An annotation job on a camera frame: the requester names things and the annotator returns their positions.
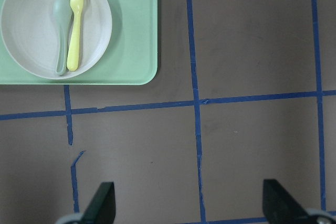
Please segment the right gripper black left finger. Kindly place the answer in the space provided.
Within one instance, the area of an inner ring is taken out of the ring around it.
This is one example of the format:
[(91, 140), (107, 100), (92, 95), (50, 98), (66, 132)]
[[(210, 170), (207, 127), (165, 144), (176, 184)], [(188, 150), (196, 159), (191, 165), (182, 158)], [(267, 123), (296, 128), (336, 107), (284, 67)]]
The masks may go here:
[(114, 183), (103, 182), (82, 215), (80, 223), (114, 223), (115, 216), (116, 196)]

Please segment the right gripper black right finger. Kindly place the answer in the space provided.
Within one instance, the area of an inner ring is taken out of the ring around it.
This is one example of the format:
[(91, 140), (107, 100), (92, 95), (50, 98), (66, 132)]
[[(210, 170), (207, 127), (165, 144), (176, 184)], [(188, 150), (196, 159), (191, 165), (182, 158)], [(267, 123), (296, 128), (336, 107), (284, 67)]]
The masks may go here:
[(264, 179), (263, 214), (271, 224), (317, 223), (276, 179)]

